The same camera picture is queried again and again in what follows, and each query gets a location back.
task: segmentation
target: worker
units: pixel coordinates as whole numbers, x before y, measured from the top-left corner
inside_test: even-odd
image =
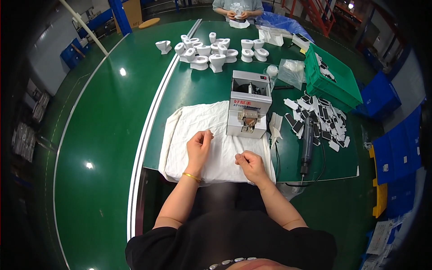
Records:
[[[232,204],[225,202],[222,203],[225,210],[188,220],[197,204],[196,193],[228,184],[198,188],[201,172],[208,166],[206,160],[213,137],[210,130],[199,131],[187,142],[189,162],[185,173],[163,204],[153,229],[133,237],[126,246],[129,267],[132,270],[331,269],[336,256],[334,237],[308,228],[267,176],[262,158],[253,152],[236,154],[233,162],[256,185],[242,183],[256,188],[255,198],[261,200],[264,211],[230,209]],[[223,201],[221,198],[226,195],[232,196],[233,192],[219,189],[213,196],[201,198],[213,200],[205,203],[210,206],[216,204],[214,201]],[[251,208],[242,202],[235,204]]]
[[[214,0],[213,10],[229,20],[248,20],[250,24],[255,24],[254,18],[264,12],[261,0]]]

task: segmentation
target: gold bracelet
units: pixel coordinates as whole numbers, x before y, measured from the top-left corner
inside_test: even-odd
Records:
[[[186,172],[182,173],[182,175],[186,175],[186,176],[189,176],[190,178],[195,179],[195,181],[196,181],[197,183],[200,183],[200,182],[201,182],[201,179],[199,179],[199,178],[196,177],[196,176],[190,175],[190,174],[188,174],[188,173],[186,173]]]

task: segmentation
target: forearm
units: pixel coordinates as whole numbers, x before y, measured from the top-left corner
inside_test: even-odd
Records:
[[[252,17],[260,16],[260,15],[262,15],[262,14],[263,14],[263,12],[262,12],[261,10],[254,10],[254,11],[251,11],[251,16],[252,16]]]
[[[200,177],[200,172],[193,168],[186,168],[186,173],[196,177]],[[197,181],[187,175],[182,175],[174,190],[164,202],[161,211],[156,219],[155,227],[158,228],[161,220],[172,219],[176,222],[177,228],[183,224],[192,209],[194,204],[195,195],[197,193],[199,184]]]
[[[302,216],[268,179],[258,185],[268,216],[287,230],[307,227]]]
[[[225,9],[223,9],[223,8],[220,8],[220,7],[215,8],[214,11],[215,11],[216,13],[219,13],[219,14],[223,15],[223,16],[226,16],[226,14],[228,13],[227,10],[225,10]]]

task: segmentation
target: round wooden board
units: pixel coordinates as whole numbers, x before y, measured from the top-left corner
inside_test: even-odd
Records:
[[[148,21],[145,21],[145,22],[141,23],[140,26],[138,26],[138,28],[139,28],[139,29],[147,28],[147,27],[149,27],[149,26],[152,26],[152,25],[158,23],[160,20],[161,20],[160,18],[153,18],[153,19],[150,19],[150,20],[148,20]]]

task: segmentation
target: woman's hand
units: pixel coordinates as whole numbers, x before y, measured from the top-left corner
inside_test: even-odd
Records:
[[[241,14],[240,14],[240,16],[241,16],[241,18],[240,19],[245,19],[245,18],[248,18],[248,17],[250,17],[250,16],[252,16],[252,12],[251,11],[243,11]]]
[[[213,139],[210,130],[198,131],[186,144],[189,163],[184,172],[201,177],[201,170],[207,161],[210,152],[210,142]]]
[[[270,181],[260,155],[246,150],[235,155],[235,163],[243,169],[246,178],[258,187]]]
[[[232,10],[228,10],[227,13],[226,13],[226,16],[227,16],[228,19],[230,19],[230,20],[234,20],[234,19],[235,19],[235,18],[234,18],[235,15],[236,15],[236,13],[235,13],[234,11],[232,11]]]

